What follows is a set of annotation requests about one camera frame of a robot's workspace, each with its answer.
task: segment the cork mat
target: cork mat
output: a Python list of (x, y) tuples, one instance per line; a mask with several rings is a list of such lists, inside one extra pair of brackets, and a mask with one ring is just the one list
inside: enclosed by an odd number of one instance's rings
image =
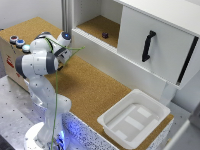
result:
[[(81, 30), (99, 38), (100, 40), (117, 48), (120, 25), (103, 16), (98, 16), (77, 26)], [(108, 33), (109, 38), (102, 37), (102, 33)]]
[[(60, 29), (37, 17), (1, 31), (0, 36), (9, 42), (11, 35), (18, 35), (30, 44), (38, 34), (44, 31), (51, 32), (54, 37), (57, 37), (61, 32)], [(46, 77), (55, 87), (55, 74)], [(58, 72), (58, 93), (71, 99), (71, 112), (120, 150), (123, 148), (104, 133), (97, 118), (129, 92), (131, 89), (78, 56), (72, 57), (67, 65)], [(166, 117), (137, 150), (146, 149), (172, 119), (172, 115)]]

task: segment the handle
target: handle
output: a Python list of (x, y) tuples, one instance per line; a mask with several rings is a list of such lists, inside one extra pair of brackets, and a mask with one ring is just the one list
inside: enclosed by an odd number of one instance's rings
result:
[(150, 58), (150, 56), (148, 55), (149, 47), (151, 44), (151, 38), (154, 37), (155, 35), (156, 35), (156, 32), (150, 31), (149, 35), (146, 38), (145, 45), (144, 45), (144, 51), (142, 54), (142, 62), (145, 62)]

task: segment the white plastic bin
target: white plastic bin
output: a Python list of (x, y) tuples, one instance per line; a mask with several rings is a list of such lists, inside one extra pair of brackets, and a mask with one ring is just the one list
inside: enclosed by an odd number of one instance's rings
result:
[(98, 122), (122, 147), (135, 149), (169, 113), (169, 108), (136, 89), (102, 114)]

